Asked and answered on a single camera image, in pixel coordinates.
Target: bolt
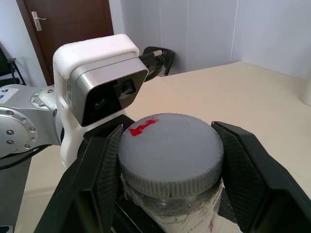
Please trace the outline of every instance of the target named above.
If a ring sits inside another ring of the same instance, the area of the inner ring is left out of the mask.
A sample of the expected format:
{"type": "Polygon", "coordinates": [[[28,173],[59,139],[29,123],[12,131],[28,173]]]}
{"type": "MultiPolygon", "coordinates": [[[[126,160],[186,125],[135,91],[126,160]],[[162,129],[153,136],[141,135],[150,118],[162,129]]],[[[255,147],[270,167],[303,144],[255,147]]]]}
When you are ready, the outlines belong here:
{"type": "Polygon", "coordinates": [[[8,131],[6,132],[6,134],[8,134],[8,135],[13,135],[13,134],[14,134],[14,131],[13,131],[13,130],[8,130],[8,131]]]}
{"type": "Polygon", "coordinates": [[[8,116],[13,116],[13,115],[14,115],[13,111],[11,111],[11,110],[7,110],[7,111],[5,111],[5,113],[6,113],[8,116]]]}

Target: gray jar lid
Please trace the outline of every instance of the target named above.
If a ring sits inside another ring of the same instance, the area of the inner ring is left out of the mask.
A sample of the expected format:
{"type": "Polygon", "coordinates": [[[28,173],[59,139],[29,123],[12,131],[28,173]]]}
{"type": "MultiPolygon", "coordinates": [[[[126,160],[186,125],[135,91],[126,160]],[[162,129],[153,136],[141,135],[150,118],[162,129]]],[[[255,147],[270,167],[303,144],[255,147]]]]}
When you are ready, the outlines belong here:
{"type": "Polygon", "coordinates": [[[222,171],[224,148],[217,132],[192,116],[157,114],[122,135],[122,174],[135,190],[156,198],[194,196],[211,188],[222,171]]]}

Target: brown door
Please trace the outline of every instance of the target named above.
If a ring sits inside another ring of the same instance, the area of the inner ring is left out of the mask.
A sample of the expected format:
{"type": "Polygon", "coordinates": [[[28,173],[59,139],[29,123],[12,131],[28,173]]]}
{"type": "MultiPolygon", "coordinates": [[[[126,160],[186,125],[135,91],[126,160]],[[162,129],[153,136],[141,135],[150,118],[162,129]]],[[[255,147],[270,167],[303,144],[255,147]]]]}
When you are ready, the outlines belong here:
{"type": "Polygon", "coordinates": [[[24,0],[53,83],[52,58],[62,45],[113,35],[109,0],[24,0]],[[32,12],[42,30],[38,31],[32,12]]]}

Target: chair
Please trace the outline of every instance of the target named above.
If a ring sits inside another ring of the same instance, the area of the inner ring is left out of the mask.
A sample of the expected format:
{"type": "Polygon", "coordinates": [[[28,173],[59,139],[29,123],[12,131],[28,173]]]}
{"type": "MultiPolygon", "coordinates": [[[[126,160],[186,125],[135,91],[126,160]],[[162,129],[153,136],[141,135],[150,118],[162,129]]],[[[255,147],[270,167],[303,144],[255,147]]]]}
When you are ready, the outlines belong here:
{"type": "Polygon", "coordinates": [[[165,59],[164,67],[166,68],[165,72],[164,72],[164,76],[168,76],[170,69],[171,69],[171,66],[173,64],[173,61],[174,61],[175,52],[172,50],[168,50],[168,49],[164,49],[164,48],[160,48],[160,47],[147,47],[147,48],[145,48],[143,54],[147,54],[147,53],[154,52],[157,50],[162,51],[162,57],[165,59]]]}
{"type": "Polygon", "coordinates": [[[23,85],[26,85],[22,75],[20,74],[18,67],[15,64],[16,58],[7,59],[4,55],[2,49],[0,48],[0,76],[12,74],[12,79],[0,80],[0,86],[5,86],[9,84],[20,84],[18,78],[15,78],[14,72],[17,71],[19,78],[23,85]]]}

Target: beige table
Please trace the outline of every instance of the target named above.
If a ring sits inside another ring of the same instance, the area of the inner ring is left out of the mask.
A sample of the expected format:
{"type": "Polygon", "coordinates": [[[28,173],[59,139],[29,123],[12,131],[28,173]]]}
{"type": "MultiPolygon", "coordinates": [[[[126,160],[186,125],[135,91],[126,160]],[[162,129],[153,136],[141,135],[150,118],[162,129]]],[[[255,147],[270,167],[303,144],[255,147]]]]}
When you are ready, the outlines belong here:
{"type": "MultiPolygon", "coordinates": [[[[311,197],[311,107],[299,100],[303,85],[303,80],[237,62],[153,79],[126,112],[133,120],[172,112],[240,126],[254,133],[311,197]]],[[[34,231],[63,172],[59,147],[32,159],[16,233],[34,231]]],[[[225,224],[213,232],[238,232],[231,222],[220,221],[225,224]]]]}

